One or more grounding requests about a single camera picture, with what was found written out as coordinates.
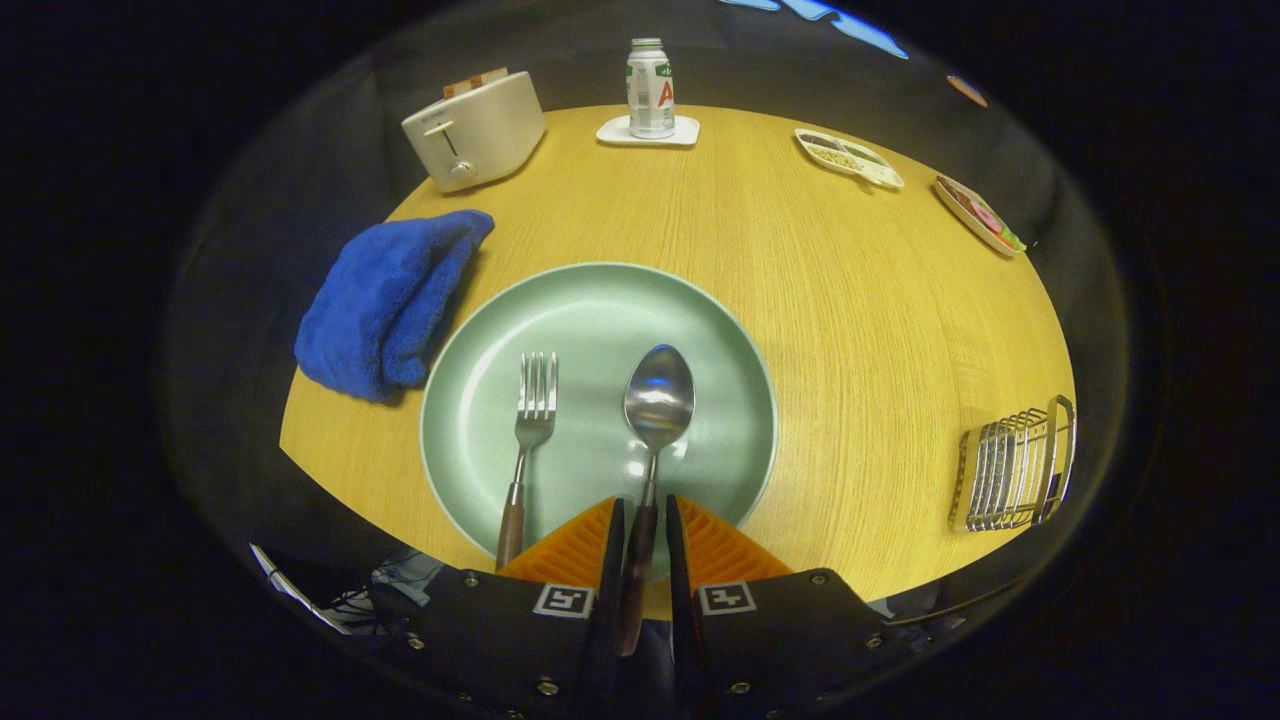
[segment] blue towel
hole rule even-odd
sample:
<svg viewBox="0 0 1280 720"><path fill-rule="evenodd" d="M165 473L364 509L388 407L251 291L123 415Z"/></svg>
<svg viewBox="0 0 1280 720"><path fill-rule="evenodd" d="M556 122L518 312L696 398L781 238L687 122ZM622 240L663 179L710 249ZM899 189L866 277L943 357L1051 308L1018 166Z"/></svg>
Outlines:
<svg viewBox="0 0 1280 720"><path fill-rule="evenodd" d="M302 316L293 354L339 392L388 401L426 378L429 341L471 251L493 218L460 210L374 225L338 256Z"/></svg>

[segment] fork handle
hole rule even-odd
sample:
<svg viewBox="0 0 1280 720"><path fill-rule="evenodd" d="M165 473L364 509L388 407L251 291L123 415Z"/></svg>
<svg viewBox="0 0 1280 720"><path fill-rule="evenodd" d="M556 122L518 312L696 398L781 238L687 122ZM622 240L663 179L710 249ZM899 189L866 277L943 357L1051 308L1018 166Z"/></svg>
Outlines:
<svg viewBox="0 0 1280 720"><path fill-rule="evenodd" d="M517 483L511 483L511 495L524 489ZM525 506L507 503L502 509L502 527L498 529L498 562L497 569L502 570L508 562L520 555L520 548L525 541Z"/></svg>
<svg viewBox="0 0 1280 720"><path fill-rule="evenodd" d="M658 507L652 496L652 492L645 492L648 502L641 500L636 507L636 516L631 523L631 537L627 541L617 643L620 657L627 657L635 652L636 641L640 639L640 624L644 620L644 588L649 583L649 566L653 565L653 541L658 529Z"/></svg>

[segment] table surface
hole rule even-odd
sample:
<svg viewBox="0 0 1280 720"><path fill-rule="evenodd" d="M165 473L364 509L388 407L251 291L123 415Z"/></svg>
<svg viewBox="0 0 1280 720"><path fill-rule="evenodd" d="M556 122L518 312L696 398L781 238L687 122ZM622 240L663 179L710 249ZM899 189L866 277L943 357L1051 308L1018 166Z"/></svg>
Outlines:
<svg viewBox="0 0 1280 720"><path fill-rule="evenodd" d="M964 430L1044 407L1053 395L1075 397L1066 342L1030 261L986 246L934 195L937 173L891 149L694 105L680 106L701 123L692 147L599 143L596 128L625 113L547 113L547 136L515 176L448 196L428 179L392 213L493 215L454 328L499 291L559 265L667 270L741 320L774 383L777 460L742 524L753 539L795 570L832 568L873 600L1014 538L1019 530L955 532L947 514ZM820 168L796 127L877 150L906 186L888 191ZM652 190L643 204L637 188ZM297 372L280 447L407 544L492 570L431 493L421 404L421 388L387 406ZM667 580L654 583L646 615L669 614Z"/></svg>

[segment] toaster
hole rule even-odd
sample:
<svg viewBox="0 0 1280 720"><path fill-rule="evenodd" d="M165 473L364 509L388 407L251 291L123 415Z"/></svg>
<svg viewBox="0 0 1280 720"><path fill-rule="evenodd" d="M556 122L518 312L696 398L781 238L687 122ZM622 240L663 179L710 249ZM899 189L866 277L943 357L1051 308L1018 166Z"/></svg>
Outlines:
<svg viewBox="0 0 1280 720"><path fill-rule="evenodd" d="M534 81L520 72L433 102L401 128L436 187L453 192L520 169L547 120Z"/></svg>

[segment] can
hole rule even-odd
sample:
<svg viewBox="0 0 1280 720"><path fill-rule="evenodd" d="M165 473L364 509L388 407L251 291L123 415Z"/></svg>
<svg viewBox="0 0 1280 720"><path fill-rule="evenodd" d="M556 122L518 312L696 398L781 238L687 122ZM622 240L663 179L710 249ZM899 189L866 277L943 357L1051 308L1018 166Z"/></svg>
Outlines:
<svg viewBox="0 0 1280 720"><path fill-rule="evenodd" d="M631 135L671 137L676 135L676 94L671 83L671 60L662 40L637 37L627 56L627 106L631 109Z"/></svg>

